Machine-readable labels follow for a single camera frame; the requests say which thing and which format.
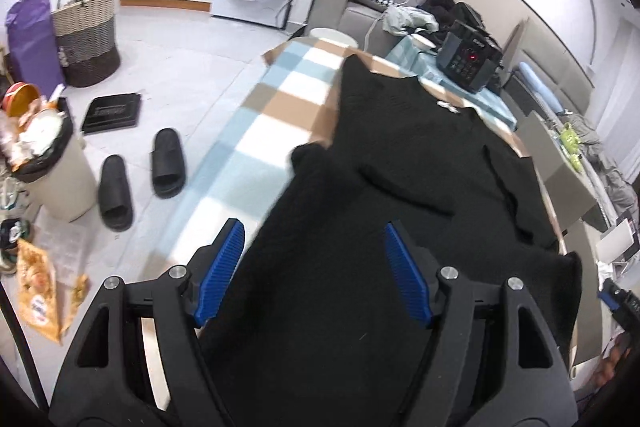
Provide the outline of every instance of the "cushion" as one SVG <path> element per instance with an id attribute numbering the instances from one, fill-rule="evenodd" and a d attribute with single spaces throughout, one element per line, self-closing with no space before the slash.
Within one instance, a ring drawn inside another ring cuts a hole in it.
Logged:
<path id="1" fill-rule="evenodd" d="M 527 87 L 529 87 L 530 90 L 532 90 L 532 92 L 539 95 L 540 98 L 542 98 L 542 100 L 546 102 L 546 105 L 548 105 L 554 113 L 559 114 L 564 112 L 564 107 L 562 107 L 562 104 L 558 100 L 558 97 L 553 94 L 551 89 L 545 86 L 545 83 L 540 80 L 539 76 L 534 73 L 534 71 L 526 62 L 521 62 L 518 65 L 518 68 L 522 73 L 522 79 L 524 80 L 524 83 L 527 85 Z"/>
<path id="2" fill-rule="evenodd" d="M 553 83 L 560 83 L 568 64 L 566 48 L 546 25 L 530 19 L 519 47 Z"/>
<path id="3" fill-rule="evenodd" d="M 367 31 L 369 31 L 371 25 L 381 15 L 382 14 L 380 12 L 371 8 L 351 2 L 347 6 L 337 29 L 338 31 L 346 33 L 356 39 L 360 48 L 363 49 Z M 390 33 L 385 32 L 382 29 L 382 20 L 379 20 L 371 33 L 369 49 L 367 51 L 372 55 L 386 57 L 389 51 L 391 51 L 400 41 L 400 37 L 395 37 Z"/>
<path id="4" fill-rule="evenodd" d="M 358 4 L 362 4 L 367 8 L 371 8 L 380 13 L 384 13 L 387 8 L 396 4 L 394 0 L 351 0 Z"/>
<path id="5" fill-rule="evenodd" d="M 571 60 L 559 81 L 560 88 L 571 99 L 581 114 L 587 112 L 593 86 L 577 62 Z"/>
<path id="6" fill-rule="evenodd" d="M 571 101 L 571 99 L 564 93 L 562 89 L 560 89 L 559 87 L 555 87 L 553 89 L 553 92 L 556 98 L 560 101 L 560 105 L 562 105 L 565 110 L 571 112 L 580 112 L 578 108 L 575 107 L 574 102 Z"/>

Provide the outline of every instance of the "snack bag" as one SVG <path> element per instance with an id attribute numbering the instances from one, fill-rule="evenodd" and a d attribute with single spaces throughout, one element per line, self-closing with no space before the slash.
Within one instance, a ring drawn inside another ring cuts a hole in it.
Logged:
<path id="1" fill-rule="evenodd" d="M 79 275 L 76 279 L 76 286 L 71 290 L 71 306 L 69 307 L 69 314 L 65 317 L 65 325 L 60 330 L 60 335 L 64 335 L 66 330 L 71 327 L 74 318 L 78 314 L 78 308 L 84 301 L 88 291 L 89 277 L 87 275 Z"/>
<path id="2" fill-rule="evenodd" d="M 18 313 L 48 339 L 60 342 L 56 278 L 47 252 L 18 240 Z"/>

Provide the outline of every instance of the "checkered blanket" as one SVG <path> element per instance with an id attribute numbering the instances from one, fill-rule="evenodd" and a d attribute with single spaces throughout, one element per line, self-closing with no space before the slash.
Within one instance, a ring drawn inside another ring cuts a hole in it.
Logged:
<path id="1" fill-rule="evenodd" d="M 450 92 L 464 98 L 474 107 L 493 115 L 503 121 L 511 130 L 516 129 L 516 119 L 504 101 L 488 89 L 472 93 L 462 89 L 458 84 L 449 80 L 436 65 L 436 57 L 422 53 L 414 46 L 411 36 L 405 37 L 386 56 L 387 60 L 397 64 L 403 71 L 410 71 L 420 77 L 422 82 L 430 81 L 445 87 Z"/>
<path id="2" fill-rule="evenodd" d="M 199 247 L 212 242 L 228 217 L 244 223 L 250 243 L 292 177 L 291 150 L 310 141 L 331 142 L 340 67 L 352 54 L 373 72 L 408 76 L 384 58 L 310 38 L 294 39 L 264 55 L 271 67 L 189 181 L 156 253 L 164 254 L 169 264 L 185 264 Z M 434 82 L 423 83 L 443 104 L 475 107 L 487 126 L 524 155 L 521 142 L 501 120 Z M 554 216 L 548 198 L 546 202 Z"/>

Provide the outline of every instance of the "white tile floor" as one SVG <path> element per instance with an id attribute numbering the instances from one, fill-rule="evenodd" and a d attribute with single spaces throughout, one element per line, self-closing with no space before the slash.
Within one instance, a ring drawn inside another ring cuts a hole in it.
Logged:
<path id="1" fill-rule="evenodd" d="M 135 215 L 133 226 L 124 233 L 106 229 L 96 208 L 76 221 L 92 236 L 85 270 L 93 286 L 80 314 L 105 277 L 116 274 L 126 282 L 147 279 L 161 265 L 154 259 L 154 247 L 180 196 L 160 200 L 153 195 L 149 155 L 156 132 L 164 127 L 178 131 L 188 176 L 193 174 L 264 73 L 262 53 L 287 39 L 275 29 L 214 19 L 206 13 L 132 7 L 120 9 L 116 35 L 122 56 L 118 71 L 96 86 L 65 90 L 76 126 L 97 96 L 142 95 L 137 127 L 86 137 L 85 153 L 97 179 L 108 155 L 125 159 Z M 62 346 L 24 328 L 49 398 L 78 323 L 76 319 Z"/>

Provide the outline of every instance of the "laundry basket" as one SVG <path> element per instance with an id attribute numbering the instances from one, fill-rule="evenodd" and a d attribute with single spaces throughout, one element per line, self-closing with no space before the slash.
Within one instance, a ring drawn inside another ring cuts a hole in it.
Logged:
<path id="1" fill-rule="evenodd" d="M 115 39 L 115 0 L 71 0 L 53 12 L 56 42 L 66 83 L 88 87 L 120 66 Z"/>

